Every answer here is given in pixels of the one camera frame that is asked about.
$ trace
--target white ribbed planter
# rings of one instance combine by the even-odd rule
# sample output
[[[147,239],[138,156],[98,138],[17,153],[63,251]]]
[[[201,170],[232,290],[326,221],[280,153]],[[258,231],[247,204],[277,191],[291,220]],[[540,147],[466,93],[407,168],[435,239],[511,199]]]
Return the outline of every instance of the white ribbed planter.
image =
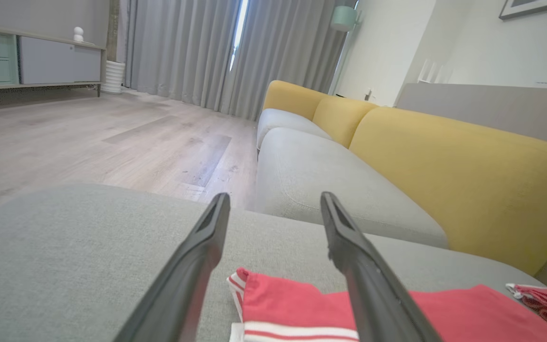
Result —
[[[123,73],[125,68],[125,63],[107,61],[104,84],[101,86],[100,90],[109,94],[121,94]]]

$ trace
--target green lamp shade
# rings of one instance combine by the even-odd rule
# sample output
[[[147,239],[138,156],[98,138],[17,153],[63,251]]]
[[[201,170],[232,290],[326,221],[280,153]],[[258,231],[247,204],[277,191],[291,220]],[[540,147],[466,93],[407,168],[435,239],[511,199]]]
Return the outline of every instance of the green lamp shade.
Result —
[[[349,32],[356,24],[356,10],[348,6],[337,6],[332,13],[330,27],[334,30]]]

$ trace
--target window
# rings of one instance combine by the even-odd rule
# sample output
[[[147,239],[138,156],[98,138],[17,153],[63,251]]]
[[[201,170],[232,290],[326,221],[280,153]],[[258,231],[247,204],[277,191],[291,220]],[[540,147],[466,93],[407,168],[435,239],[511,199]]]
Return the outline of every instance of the window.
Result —
[[[239,42],[242,40],[242,32],[244,30],[244,23],[246,22],[246,9],[248,9],[248,1],[249,0],[242,0],[242,4],[239,7],[236,31],[234,33],[234,51],[232,52],[232,59],[229,62],[229,71],[232,71],[232,68],[234,67],[237,48],[239,47]]]

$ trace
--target gray seat cushion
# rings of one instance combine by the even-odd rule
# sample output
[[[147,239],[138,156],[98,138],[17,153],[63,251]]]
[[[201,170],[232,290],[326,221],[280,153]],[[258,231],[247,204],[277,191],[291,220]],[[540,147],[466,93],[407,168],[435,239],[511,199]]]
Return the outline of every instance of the gray seat cushion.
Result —
[[[193,227],[205,204],[100,185],[37,192],[0,208],[0,342],[110,342]],[[367,236],[410,290],[542,286],[482,257]],[[237,322],[225,278],[239,266],[346,289],[324,227],[232,210],[204,301],[198,341],[228,340]]]
[[[448,247],[432,217],[345,147],[287,128],[269,131],[256,171],[256,211],[322,223],[323,191],[335,193],[364,232]]]
[[[259,124],[256,128],[256,148],[261,149],[261,143],[263,138],[270,130],[276,127],[292,128],[301,132],[317,135],[325,139],[330,139],[322,128],[319,128],[315,123],[312,123],[309,119],[291,113],[289,111],[276,110],[273,108],[267,108],[261,113],[259,118]]]

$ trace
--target red patterned fabric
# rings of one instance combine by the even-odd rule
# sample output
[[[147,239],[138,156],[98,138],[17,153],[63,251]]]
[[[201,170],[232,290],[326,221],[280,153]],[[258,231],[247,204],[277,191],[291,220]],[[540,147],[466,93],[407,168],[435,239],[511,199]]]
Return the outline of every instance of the red patterned fabric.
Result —
[[[321,294],[311,284],[243,268],[227,281],[245,342],[358,341],[347,292]],[[411,295],[445,342],[547,342],[546,321],[484,285]]]

